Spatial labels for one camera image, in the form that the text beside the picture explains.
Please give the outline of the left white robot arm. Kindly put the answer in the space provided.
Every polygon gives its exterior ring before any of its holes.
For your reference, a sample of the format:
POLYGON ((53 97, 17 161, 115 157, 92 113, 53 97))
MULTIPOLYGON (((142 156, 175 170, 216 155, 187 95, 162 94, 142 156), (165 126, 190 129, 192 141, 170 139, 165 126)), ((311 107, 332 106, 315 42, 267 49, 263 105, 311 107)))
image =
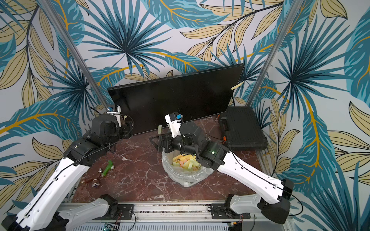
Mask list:
POLYGON ((7 215, 2 226, 7 231, 70 231, 96 218, 116 219, 121 212, 116 199, 108 194, 72 211, 59 211, 72 187, 97 159, 128 139, 133 119, 119 113, 103 114, 93 119, 91 129, 75 140, 52 176, 36 196, 16 215, 7 215))

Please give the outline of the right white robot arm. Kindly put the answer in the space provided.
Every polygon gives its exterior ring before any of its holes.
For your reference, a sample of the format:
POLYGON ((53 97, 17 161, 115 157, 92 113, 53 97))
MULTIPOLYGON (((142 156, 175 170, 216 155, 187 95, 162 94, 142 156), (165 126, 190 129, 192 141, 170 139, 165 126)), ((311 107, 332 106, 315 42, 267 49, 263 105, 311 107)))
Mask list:
POLYGON ((193 155, 203 167, 228 175, 255 192, 250 196, 229 195, 224 203, 225 212, 234 215, 261 212, 277 224, 284 224, 290 216, 292 181, 275 179, 247 164, 231 149, 211 141, 194 122, 173 121, 169 133, 149 140, 158 151, 193 155))

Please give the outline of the yellow sticky note edge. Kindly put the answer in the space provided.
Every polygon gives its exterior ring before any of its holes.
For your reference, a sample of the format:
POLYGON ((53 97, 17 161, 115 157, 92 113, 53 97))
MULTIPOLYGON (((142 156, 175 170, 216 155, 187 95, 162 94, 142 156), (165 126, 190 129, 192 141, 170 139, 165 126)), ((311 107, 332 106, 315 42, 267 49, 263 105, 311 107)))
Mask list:
POLYGON ((244 82, 240 82, 238 83, 237 85, 233 86, 231 89, 234 90, 234 89, 237 89, 238 87, 240 87, 242 84, 244 84, 244 82))

